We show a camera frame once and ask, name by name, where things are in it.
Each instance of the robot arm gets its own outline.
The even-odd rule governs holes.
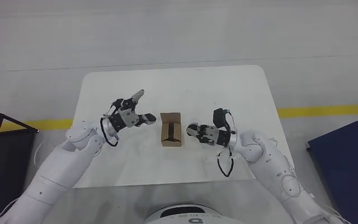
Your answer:
[[[279,200],[295,223],[343,223],[313,200],[296,177],[294,168],[273,141],[259,132],[239,134],[235,127],[230,128],[225,119],[226,114],[230,114],[230,111],[221,108],[215,110],[215,126],[192,123],[186,129],[187,134],[196,137],[200,143],[224,146],[230,151],[230,155],[239,153],[247,161],[256,179]]]
[[[125,127],[153,124],[152,114],[137,115],[135,106],[144,94],[140,90],[127,100],[118,99],[114,111],[100,122],[82,122],[66,133],[67,140],[57,146],[38,169],[29,187],[16,203],[0,218],[0,224],[42,223],[52,206],[82,177],[93,157],[110,140],[119,140],[117,133]]]

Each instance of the cardboard box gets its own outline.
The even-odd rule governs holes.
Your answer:
[[[164,147],[181,146],[181,115],[180,113],[161,113],[162,145]]]

